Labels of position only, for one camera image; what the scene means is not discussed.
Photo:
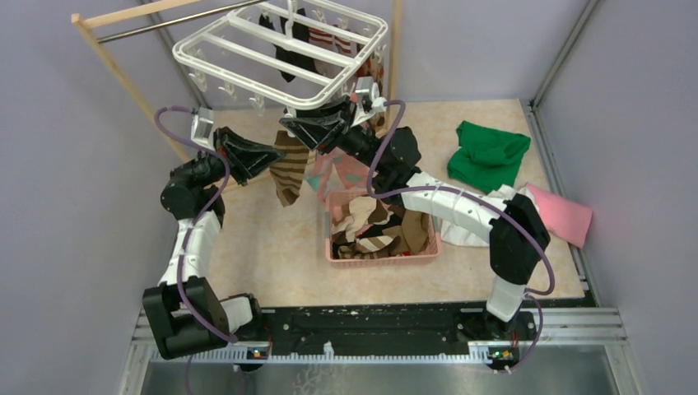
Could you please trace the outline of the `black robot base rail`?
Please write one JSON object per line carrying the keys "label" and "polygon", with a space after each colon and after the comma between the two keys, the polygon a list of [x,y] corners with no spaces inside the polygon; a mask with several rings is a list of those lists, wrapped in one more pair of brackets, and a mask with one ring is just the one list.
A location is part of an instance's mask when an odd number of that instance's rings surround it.
{"label": "black robot base rail", "polygon": [[193,356],[242,365],[472,364],[505,372],[547,346],[610,346],[627,340],[609,308],[538,309],[526,303],[504,334],[474,304],[266,308],[233,345]]}

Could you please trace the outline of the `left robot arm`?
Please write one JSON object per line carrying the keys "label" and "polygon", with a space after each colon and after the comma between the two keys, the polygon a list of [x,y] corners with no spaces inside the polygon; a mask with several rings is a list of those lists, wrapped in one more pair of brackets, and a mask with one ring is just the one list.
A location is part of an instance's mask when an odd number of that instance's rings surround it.
{"label": "left robot arm", "polygon": [[193,356],[263,332],[258,301],[244,293],[220,300],[207,274],[226,206],[221,190],[239,185],[283,159],[283,151],[252,142],[228,127],[210,132],[207,142],[180,138],[197,150],[191,161],[171,170],[161,205],[176,219],[178,233],[165,273],[144,290],[142,307],[161,357]]}

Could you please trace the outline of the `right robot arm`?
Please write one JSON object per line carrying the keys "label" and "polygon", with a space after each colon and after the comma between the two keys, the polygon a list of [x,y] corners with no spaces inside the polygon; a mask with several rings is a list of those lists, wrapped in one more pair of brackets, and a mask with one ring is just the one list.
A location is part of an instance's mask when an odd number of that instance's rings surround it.
{"label": "right robot arm", "polygon": [[398,106],[398,115],[384,137],[367,131],[361,105],[348,97],[313,110],[300,110],[281,118],[280,124],[311,151],[327,154],[338,148],[367,165],[366,192],[471,231],[489,245],[495,273],[482,317],[485,333],[504,339],[515,330],[521,304],[538,292],[528,288],[538,263],[548,271],[545,254],[550,235],[532,200],[520,193],[494,199],[445,183],[420,170],[416,138],[399,120],[407,108],[401,100],[378,98],[376,109]]}

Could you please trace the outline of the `brown striped sock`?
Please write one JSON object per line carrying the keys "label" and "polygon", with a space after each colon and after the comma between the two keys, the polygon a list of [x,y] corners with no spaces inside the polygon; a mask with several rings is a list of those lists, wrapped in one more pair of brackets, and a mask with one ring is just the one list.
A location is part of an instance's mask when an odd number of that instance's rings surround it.
{"label": "brown striped sock", "polygon": [[300,196],[309,150],[300,140],[285,131],[277,132],[273,147],[282,151],[284,156],[269,168],[270,174],[279,202],[283,207],[289,207]]}

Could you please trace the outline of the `white plastic clip hanger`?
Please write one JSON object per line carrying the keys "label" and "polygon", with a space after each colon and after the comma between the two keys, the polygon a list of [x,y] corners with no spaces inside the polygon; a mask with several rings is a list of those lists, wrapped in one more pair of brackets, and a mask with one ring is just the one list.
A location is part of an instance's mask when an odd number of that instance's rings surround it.
{"label": "white plastic clip hanger", "polygon": [[[285,7],[287,4],[287,2],[285,5],[280,5],[277,2],[266,2],[279,7]],[[308,17],[315,17],[318,15],[318,13],[314,10],[313,6],[311,6],[311,2],[313,1],[294,2],[296,3],[296,10],[300,15]],[[221,28],[219,31],[217,31],[217,35],[224,39],[231,40],[237,44],[240,44],[245,48],[249,48],[254,51],[259,51],[260,53],[271,56],[284,63],[288,63],[292,66],[301,67],[312,73],[319,74],[314,66],[315,59],[309,58],[300,53],[295,53],[290,50],[283,49],[279,45],[269,44],[268,42],[265,42],[255,36],[237,30],[232,26],[225,26]],[[294,38],[310,44],[309,27],[295,24],[292,27],[292,35]],[[357,55],[361,51],[361,46],[358,44],[354,45],[354,49],[356,51],[355,55]],[[287,93],[288,95],[297,96],[302,99],[309,99],[316,95],[320,90],[318,85],[310,81],[300,79],[295,75],[289,74],[287,72],[278,71],[277,69],[269,67],[267,65],[256,63],[255,61],[244,58],[236,53],[229,53],[205,41],[202,41],[195,47],[191,48],[189,50],[189,53],[203,58],[209,63],[212,63],[218,67],[222,67],[227,71],[238,73],[243,77],[247,77],[255,81],[260,81],[263,84],[268,84],[273,88]],[[329,102],[337,95],[348,94],[350,88],[354,87],[356,84],[356,74],[358,70],[346,81],[344,85],[342,85],[342,88],[338,92],[334,93],[326,102],[322,103],[321,105]],[[207,77],[206,84],[211,79],[216,79],[222,82],[222,80],[217,79],[215,77]]]}

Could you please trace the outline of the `pink sock with teal spots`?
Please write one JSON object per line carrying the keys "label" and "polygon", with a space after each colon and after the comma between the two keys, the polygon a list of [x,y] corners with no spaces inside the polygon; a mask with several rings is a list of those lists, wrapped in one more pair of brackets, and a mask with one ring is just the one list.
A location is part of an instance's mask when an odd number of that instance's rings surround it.
{"label": "pink sock with teal spots", "polygon": [[331,159],[338,180],[345,189],[365,189],[369,168],[339,148],[333,150]]}

